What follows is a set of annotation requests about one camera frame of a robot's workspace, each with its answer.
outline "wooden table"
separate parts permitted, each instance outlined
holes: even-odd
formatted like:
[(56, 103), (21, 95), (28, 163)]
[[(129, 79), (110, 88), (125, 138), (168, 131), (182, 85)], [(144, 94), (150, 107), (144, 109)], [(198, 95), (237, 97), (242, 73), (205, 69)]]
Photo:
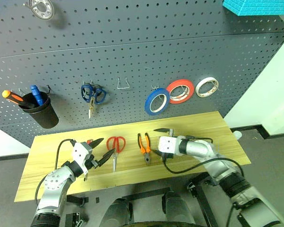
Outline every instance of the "wooden table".
[[(151, 153), (151, 165), (146, 166), (144, 157), (140, 153), (137, 143), (137, 134), (141, 133), (142, 142), (146, 146), (144, 133), (148, 132), (151, 139), (151, 148), (158, 147), (158, 137), (168, 135), (153, 131), (157, 128), (175, 129), (175, 135), (194, 135), (198, 137), (211, 137), (217, 151), (226, 157), (238, 161), (241, 165), (250, 164), (250, 160), (242, 147), (233, 136), (229, 127), (219, 112), (200, 113), (194, 115), (171, 117), (159, 120), (113, 125), (101, 128), (69, 131), (49, 135), (36, 136), (32, 144), (28, 159), (20, 180), (15, 201), (33, 200), (35, 190), (40, 180), (54, 170), (56, 151), (63, 139), (75, 139), (77, 142), (89, 139), (104, 138), (93, 154), (97, 160), (107, 152), (106, 140), (111, 136), (123, 136), (126, 147), (117, 159), (116, 172), (113, 173), (113, 159), (110, 158), (103, 166), (89, 171), (88, 180), (83, 181), (83, 176), (71, 185), (68, 194), (94, 191), (107, 187), (115, 187), (131, 183), (140, 183), (176, 176), (168, 172), (163, 166), (160, 157)], [(65, 142), (60, 149), (58, 166), (65, 161), (71, 161), (72, 145)], [(168, 160), (168, 165), (173, 170), (197, 164), (198, 161), (189, 156), (174, 157)], [(203, 167), (183, 173), (204, 172)], [(40, 188), (39, 197), (43, 194)]]

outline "pliers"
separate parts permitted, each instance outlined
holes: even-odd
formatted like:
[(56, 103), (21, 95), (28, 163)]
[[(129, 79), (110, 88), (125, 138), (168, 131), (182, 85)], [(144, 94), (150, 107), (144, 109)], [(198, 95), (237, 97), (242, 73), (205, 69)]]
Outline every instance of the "pliers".
[(146, 142), (147, 142), (147, 147), (146, 149), (143, 147), (142, 145), (142, 142), (141, 142), (141, 134), (138, 133), (138, 145), (140, 147), (140, 151), (142, 154), (144, 154), (144, 160), (146, 162), (146, 165), (150, 165), (151, 163), (151, 158), (150, 158), (150, 151), (151, 151), (151, 148), (150, 148), (150, 137), (148, 136), (147, 133), (145, 133), (145, 138), (146, 138)]

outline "red tape roll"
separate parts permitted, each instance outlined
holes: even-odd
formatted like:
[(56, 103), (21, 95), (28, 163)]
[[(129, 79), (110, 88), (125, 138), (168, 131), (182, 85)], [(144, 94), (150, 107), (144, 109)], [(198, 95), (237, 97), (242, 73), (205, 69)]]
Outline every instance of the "red tape roll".
[[(183, 88), (183, 93), (181, 93), (178, 96), (172, 96), (171, 92), (177, 88), (177, 87), (182, 87)], [(193, 95), (195, 88), (193, 82), (191, 82), (188, 79), (178, 79), (174, 82), (172, 82), (166, 90), (170, 94), (170, 100), (169, 102), (172, 104), (180, 104), (185, 102), (186, 100), (190, 99), (190, 97)]]

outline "pegboard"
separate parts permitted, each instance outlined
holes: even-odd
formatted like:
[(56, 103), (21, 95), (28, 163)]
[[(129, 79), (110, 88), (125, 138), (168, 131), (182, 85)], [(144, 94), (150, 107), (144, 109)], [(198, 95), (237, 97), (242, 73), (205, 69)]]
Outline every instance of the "pegboard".
[[(224, 116), (284, 42), (280, 18), (238, 17), (212, 1), (55, 1), (53, 21), (32, 16), (20, 1), (0, 1), (0, 129), (30, 146), (35, 135), (138, 122), (208, 111)], [(157, 116), (144, 111), (152, 86), (176, 79), (197, 85), (213, 76), (219, 90), (169, 105)], [(127, 78), (130, 89), (116, 89)], [(108, 92), (88, 119), (83, 81)], [(5, 89), (52, 89), (59, 124), (43, 129)]]

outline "scissor handle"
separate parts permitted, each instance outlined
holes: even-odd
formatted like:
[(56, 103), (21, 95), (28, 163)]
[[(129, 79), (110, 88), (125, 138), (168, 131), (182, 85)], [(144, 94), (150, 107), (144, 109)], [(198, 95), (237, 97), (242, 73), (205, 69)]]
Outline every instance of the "scissor handle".
[[(122, 137), (122, 136), (118, 136), (118, 137), (112, 136), (112, 137), (108, 138), (108, 140), (106, 141), (106, 148), (107, 148), (108, 150), (110, 150), (110, 148), (109, 148), (109, 142), (110, 142), (110, 140), (112, 140), (112, 139), (114, 139), (114, 142), (113, 142), (113, 147), (112, 147), (111, 149), (116, 148), (116, 152), (117, 152), (117, 153), (120, 153), (120, 152), (125, 148), (125, 145), (126, 145), (126, 141), (125, 141), (124, 137)], [(121, 149), (120, 149), (120, 146), (119, 146), (119, 139), (122, 139), (123, 142), (124, 142), (123, 147), (122, 147)]]
[[(86, 98), (85, 95), (83, 94), (84, 89), (87, 89), (87, 88), (89, 89), (89, 97), (88, 98)], [(84, 99), (85, 102), (87, 102), (87, 103), (90, 102), (90, 99), (93, 97), (93, 93), (94, 93), (93, 87), (90, 84), (83, 84), (81, 86), (81, 96), (82, 96), (82, 98)]]
[[(103, 93), (103, 97), (100, 101), (98, 101), (97, 97), (101, 95), (101, 93)], [(94, 97), (95, 97), (95, 103), (96, 104), (100, 104), (102, 102), (104, 102), (104, 99), (106, 97), (106, 91), (103, 90), (101, 87), (98, 87), (96, 90), (95, 90), (95, 94), (94, 94)]]

